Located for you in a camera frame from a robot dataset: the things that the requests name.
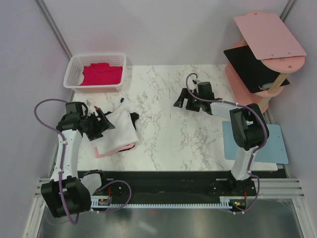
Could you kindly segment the pink t shirt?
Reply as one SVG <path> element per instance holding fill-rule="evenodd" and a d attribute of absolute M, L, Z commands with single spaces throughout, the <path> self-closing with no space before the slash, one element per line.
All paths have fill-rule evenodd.
<path fill-rule="evenodd" d="M 110 156 L 110 155 L 113 155 L 113 154 L 116 154 L 116 153 L 119 153 L 119 152 L 122 152 L 122 151 L 128 151 L 128 150 L 130 150 L 130 149 L 132 149 L 134 147 L 135 147 L 135 143 L 131 143 L 131 144 L 122 146 L 122 147 L 120 147 L 118 149 L 109 151 L 107 153 L 100 153 L 98 148 L 94 147 L 94 152 L 95 152 L 95 157 L 96 158 L 102 158 L 102 157 Z"/>

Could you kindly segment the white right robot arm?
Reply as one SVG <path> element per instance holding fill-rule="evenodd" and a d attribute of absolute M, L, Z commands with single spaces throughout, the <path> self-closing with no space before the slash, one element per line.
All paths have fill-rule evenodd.
<path fill-rule="evenodd" d="M 227 182 L 226 187 L 230 194 L 240 194 L 245 189 L 243 180 L 251 176 L 251 167 L 257 151 L 266 144 L 269 137 L 268 127 L 258 104 L 252 103 L 245 106 L 224 99 L 216 99 L 209 82 L 198 83 L 193 90 L 182 88 L 173 106 L 182 108 L 185 99 L 187 100 L 186 110 L 194 112 L 202 110 L 209 115 L 230 120 L 238 152 L 231 169 L 234 178 Z"/>

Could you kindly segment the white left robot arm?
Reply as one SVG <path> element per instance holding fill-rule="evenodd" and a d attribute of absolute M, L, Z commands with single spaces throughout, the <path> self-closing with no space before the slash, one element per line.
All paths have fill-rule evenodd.
<path fill-rule="evenodd" d="M 91 196 L 79 179 L 77 163 L 83 136 L 90 141 L 103 137 L 103 132 L 115 126 L 98 107 L 92 113 L 83 102 L 65 104 L 66 114 L 53 128 L 57 132 L 58 150 L 50 181 L 41 186 L 41 195 L 55 218 L 69 217 L 89 211 Z"/>

